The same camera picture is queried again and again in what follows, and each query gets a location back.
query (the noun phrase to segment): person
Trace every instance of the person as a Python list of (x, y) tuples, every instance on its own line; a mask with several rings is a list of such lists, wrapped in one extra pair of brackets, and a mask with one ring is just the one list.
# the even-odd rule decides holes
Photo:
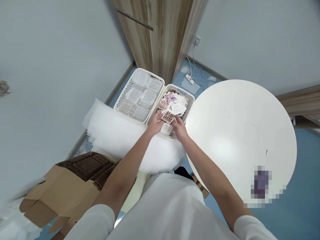
[(161, 173), (150, 178), (139, 201), (114, 228), (149, 142), (163, 125), (161, 117), (158, 112), (151, 119), (146, 131), (113, 170), (93, 206), (65, 239), (276, 239), (244, 207), (224, 173), (188, 136), (179, 116), (172, 124), (175, 134), (229, 227), (205, 206), (202, 192), (192, 180)]

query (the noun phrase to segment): floor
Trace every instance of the floor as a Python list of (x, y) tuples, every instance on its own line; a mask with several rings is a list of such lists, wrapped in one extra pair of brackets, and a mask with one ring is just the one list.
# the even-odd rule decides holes
[[(188, 61), (184, 61), (183, 66), (189, 66)], [(199, 82), (202, 79), (199, 68), (196, 67), (197, 75), (195, 79)], [(209, 73), (203, 71), (203, 80), (201, 83), (206, 87), (220, 82), (208, 81)], [(113, 107), (121, 90), (129, 78), (123, 83), (115, 98), (109, 104)], [(182, 87), (184, 74), (179, 72), (173, 84)], [(204, 88), (200, 86), (198, 91), (193, 94), (197, 98)], [(307, 131), (298, 129), (296, 132), (298, 156), (297, 164), (290, 183), (287, 186), (287, 193), (280, 195), (272, 204), (266, 208), (252, 209), (257, 218), (278, 238), (278, 239), (320, 239), (320, 137)], [(86, 153), (92, 148), (88, 139), (82, 144), (77, 155)], [(182, 166), (189, 173), (191, 167), (185, 157)], [(221, 211), (210, 194), (205, 199), (205, 204), (224, 222)]]

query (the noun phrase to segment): woman's right hand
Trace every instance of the woman's right hand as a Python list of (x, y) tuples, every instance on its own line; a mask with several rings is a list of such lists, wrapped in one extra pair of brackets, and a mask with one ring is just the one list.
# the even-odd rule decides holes
[(176, 121), (174, 121), (172, 127), (177, 136), (177, 139), (183, 144), (186, 140), (190, 139), (190, 137), (187, 133), (186, 125), (184, 124), (182, 119), (178, 115), (175, 116), (175, 119)]

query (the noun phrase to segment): plastic storage basket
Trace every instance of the plastic storage basket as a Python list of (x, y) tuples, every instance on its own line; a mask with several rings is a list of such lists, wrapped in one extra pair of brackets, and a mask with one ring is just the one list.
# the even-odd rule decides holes
[[(191, 95), (191, 94), (188, 93), (187, 91), (183, 90), (182, 88), (179, 88), (179, 87), (177, 87), (177, 86), (175, 86), (175, 85), (173, 85), (173, 84), (168, 84), (167, 87), (166, 87), (166, 89), (162, 92), (161, 96), (158, 98), (157, 102), (154, 104), (154, 106), (153, 106), (153, 108), (152, 108), (152, 110), (151, 110), (151, 114), (149, 115), (149, 117), (148, 117), (148, 119), (147, 119), (147, 125), (149, 124), (150, 119), (153, 117), (153, 115), (154, 115), (154, 113), (155, 113), (155, 111), (156, 111), (156, 109), (157, 109), (157, 106), (158, 106), (159, 102), (161, 101), (161, 99), (163, 98), (163, 96), (164, 96), (167, 92), (169, 92), (170, 90), (172, 90), (172, 89), (175, 89), (175, 90), (177, 90), (178, 92), (180, 92), (183, 96), (185, 96), (185, 98), (186, 98), (187, 101), (188, 101), (187, 110), (184, 112), (184, 115), (183, 115), (183, 117), (182, 117), (183, 122), (184, 122), (184, 123), (186, 122), (187, 117), (188, 117), (188, 114), (189, 114), (189, 112), (190, 112), (190, 110), (191, 110), (192, 104), (193, 104), (193, 102), (195, 101), (195, 98), (194, 98), (193, 95)], [(170, 135), (167, 135), (167, 134), (164, 134), (164, 133), (162, 133), (162, 132), (159, 132), (158, 134), (160, 134), (160, 135), (162, 135), (162, 136), (164, 136), (164, 137), (166, 137), (166, 138), (168, 138), (168, 139), (171, 139), (171, 140), (177, 139), (177, 136), (176, 136), (175, 133), (171, 133)]]
[[(129, 92), (129, 90), (134, 86), (133, 79), (134, 79), (134, 77), (136, 76), (136, 74), (137, 74), (138, 71), (143, 71), (143, 72), (148, 73), (149, 75), (151, 75), (152, 77), (154, 77), (157, 81), (160, 81), (161, 84), (162, 84), (161, 90), (160, 90), (160, 92), (158, 93), (158, 96), (157, 96), (156, 100), (154, 101), (153, 106), (152, 106), (152, 108), (151, 108), (151, 110), (150, 110), (150, 112), (149, 112), (149, 114), (148, 114), (148, 116), (147, 116), (147, 118), (146, 118), (146, 120), (145, 120), (144, 122), (140, 122), (140, 121), (138, 121), (138, 120), (136, 120), (136, 119), (134, 119), (134, 118), (132, 118), (132, 117), (129, 117), (129, 116), (123, 114), (123, 113), (120, 111), (120, 109), (119, 109), (120, 106), (121, 106), (122, 101), (125, 99), (126, 94), (127, 94), (127, 93)], [(132, 119), (133, 121), (135, 121), (135, 122), (137, 122), (137, 123), (143, 124), (143, 123), (145, 123), (145, 122), (148, 120), (148, 118), (149, 118), (149, 116), (150, 116), (150, 113), (151, 113), (152, 110), (154, 109), (155, 104), (158, 104), (159, 98), (162, 96), (163, 86), (164, 86), (164, 80), (163, 80), (161, 77), (153, 74), (152, 72), (149, 72), (149, 71), (147, 71), (147, 70), (144, 70), (144, 69), (142, 69), (142, 68), (137, 68), (137, 69), (133, 72), (133, 74), (131, 75), (131, 77), (130, 77), (129, 81), (127, 82), (126, 86), (123, 88), (123, 90), (122, 90), (122, 92), (121, 92), (121, 94), (120, 94), (117, 102), (115, 103), (113, 109), (114, 109), (116, 112), (122, 114), (123, 116)]]

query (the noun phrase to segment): white round table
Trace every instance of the white round table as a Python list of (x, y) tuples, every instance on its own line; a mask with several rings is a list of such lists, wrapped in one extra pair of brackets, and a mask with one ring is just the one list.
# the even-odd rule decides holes
[[(263, 87), (244, 80), (214, 84), (194, 102), (186, 128), (248, 207), (270, 203), (286, 189), (296, 164), (295, 132), (284, 107)], [(251, 191), (258, 166), (272, 175), (265, 199)]]

